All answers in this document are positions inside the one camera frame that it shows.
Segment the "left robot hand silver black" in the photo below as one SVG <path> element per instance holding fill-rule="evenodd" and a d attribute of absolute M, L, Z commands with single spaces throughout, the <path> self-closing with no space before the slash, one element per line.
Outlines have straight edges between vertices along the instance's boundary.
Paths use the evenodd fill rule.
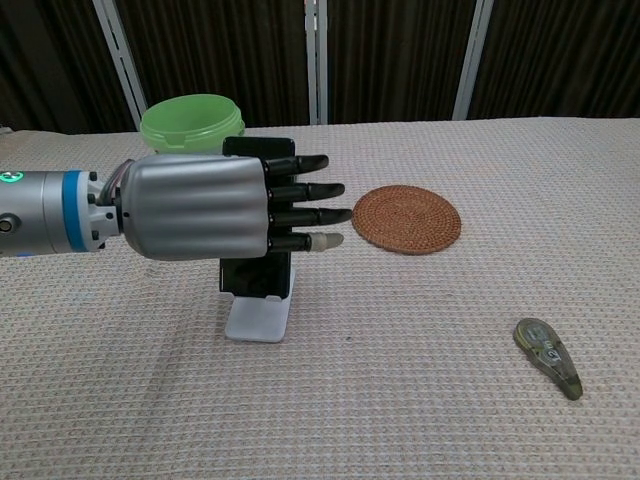
<path fill-rule="evenodd" d="M 120 183 L 122 232 L 142 256 L 161 261 L 261 258 L 324 251 L 339 233 L 313 232 L 347 222 L 349 208 L 317 208 L 341 183 L 296 183 L 326 168 L 325 155 L 275 159 L 158 154 L 132 162 Z"/>

